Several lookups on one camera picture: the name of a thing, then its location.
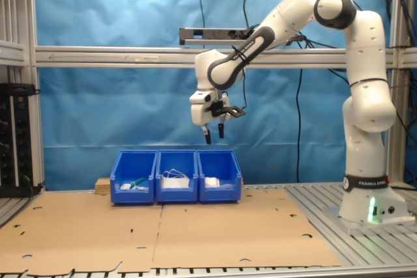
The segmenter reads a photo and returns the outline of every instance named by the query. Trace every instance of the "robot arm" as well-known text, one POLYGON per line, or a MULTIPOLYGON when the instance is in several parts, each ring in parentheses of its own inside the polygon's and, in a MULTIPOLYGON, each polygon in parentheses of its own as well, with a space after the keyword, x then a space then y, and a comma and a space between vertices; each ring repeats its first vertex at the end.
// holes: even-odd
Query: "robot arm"
POLYGON ((240 47, 224 55, 206 51, 195 58, 198 91, 190 98, 193 123, 210 133, 207 123, 244 112, 230 107, 227 89, 262 51, 288 41, 309 22, 342 29, 346 39, 351 96, 343 105, 346 138, 345 194, 338 216, 349 223, 414 222, 405 200, 389 188, 381 132, 396 118, 386 78, 385 35, 381 17, 356 11, 352 0, 283 0, 240 47))
MULTIPOLYGON (((352 0, 283 0, 256 31, 232 53, 225 55, 212 49, 196 56, 198 90, 190 97, 192 120, 195 125, 202 127, 207 143, 210 143, 207 128, 209 122, 220 120, 220 137, 223 137, 224 120, 245 114, 236 106, 230 107, 227 94, 221 90, 228 89, 240 81, 245 66, 261 52, 286 43, 312 21, 317 21, 325 27, 344 30, 347 41, 347 73, 351 84, 363 79, 386 81, 385 54, 379 52, 380 49, 384 52, 385 48, 384 29, 378 14, 370 11, 357 12, 352 0), (366 49, 367 53, 360 55, 358 51, 364 51, 363 49, 366 49)), ((387 95, 390 96, 389 91, 383 97, 384 103, 390 104, 393 108, 390 100, 385 101, 387 95)), ((388 124, 382 123, 381 126, 385 130, 390 127, 388 124)))

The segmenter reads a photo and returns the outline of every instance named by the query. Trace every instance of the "blue backdrop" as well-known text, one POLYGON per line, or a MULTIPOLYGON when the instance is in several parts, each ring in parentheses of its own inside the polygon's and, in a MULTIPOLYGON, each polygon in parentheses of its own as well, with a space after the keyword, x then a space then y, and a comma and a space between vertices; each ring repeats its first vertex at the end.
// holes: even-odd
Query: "blue backdrop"
MULTIPOLYGON (((281 0, 247 0, 256 24, 281 0)), ((386 22, 384 0, 355 0, 386 22)), ((243 0, 203 0, 206 27, 245 27, 243 0)), ((199 0, 36 0, 38 44, 179 46, 180 27, 202 27, 199 0)), ((312 24, 310 39, 343 47, 341 31, 312 24)), ((93 188, 109 176, 120 149, 225 149, 237 154, 247 184, 295 182, 299 70, 249 70, 248 114, 229 121, 225 139, 211 126, 207 146, 188 98, 191 69, 41 68, 46 186, 93 188)), ((327 70, 305 70, 300 180, 340 181, 345 169, 341 107, 349 88, 327 70)), ((229 90, 242 105, 242 85, 229 90)))

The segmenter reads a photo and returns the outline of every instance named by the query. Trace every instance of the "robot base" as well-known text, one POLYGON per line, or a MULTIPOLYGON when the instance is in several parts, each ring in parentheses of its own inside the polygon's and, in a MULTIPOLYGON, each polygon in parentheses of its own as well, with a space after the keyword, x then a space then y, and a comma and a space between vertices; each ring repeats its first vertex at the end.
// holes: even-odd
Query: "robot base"
POLYGON ((405 217, 397 217, 391 219, 385 219, 384 221, 373 221, 363 223, 355 223, 348 221, 339 215, 340 208, 323 208, 323 214, 330 219, 333 224, 346 232, 349 236, 361 236, 363 235, 361 230, 376 229, 384 227, 395 227, 395 226, 413 226, 416 224, 416 218, 412 215, 405 217))

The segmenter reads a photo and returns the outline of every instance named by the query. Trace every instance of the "metal table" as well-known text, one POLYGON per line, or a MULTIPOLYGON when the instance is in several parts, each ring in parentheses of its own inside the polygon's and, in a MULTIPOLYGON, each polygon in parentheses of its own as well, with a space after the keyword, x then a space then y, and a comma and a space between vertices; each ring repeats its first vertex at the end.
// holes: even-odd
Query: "metal table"
MULTIPOLYGON (((119 274, 71 273, 62 278, 134 278, 179 277, 417 277, 417 226, 386 227, 365 230, 361 235, 349 236, 323 214, 324 207, 337 207, 343 189, 340 183, 285 184, 245 186, 247 189, 285 189, 343 264, 341 267, 322 268, 169 268, 152 269, 149 273, 119 274)), ((417 193, 398 190, 409 203, 417 205, 417 193)), ((25 199, 0 199, 0 224, 13 214, 25 199)), ((0 274, 0 278, 24 278, 20 275, 0 274)))

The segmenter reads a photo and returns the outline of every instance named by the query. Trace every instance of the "blue plastic bin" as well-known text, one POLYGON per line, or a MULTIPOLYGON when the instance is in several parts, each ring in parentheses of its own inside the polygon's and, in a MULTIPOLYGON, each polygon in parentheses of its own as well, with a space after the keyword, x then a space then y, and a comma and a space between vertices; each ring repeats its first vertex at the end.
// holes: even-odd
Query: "blue plastic bin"
POLYGON ((156 166, 156 201, 197 202, 198 201, 197 153, 195 150, 160 150, 156 166), (176 169, 190 179, 188 188, 162 188, 164 171, 176 169))
POLYGON ((110 195, 114 204, 152 204, 154 202, 154 175, 158 151, 122 150, 110 176, 110 195), (122 190, 123 184, 146 178, 138 186, 148 189, 122 190))
POLYGON ((242 193, 242 173, 232 150, 197 151, 201 202, 237 202, 242 193), (220 180, 219 188, 206 188, 205 177, 220 180))

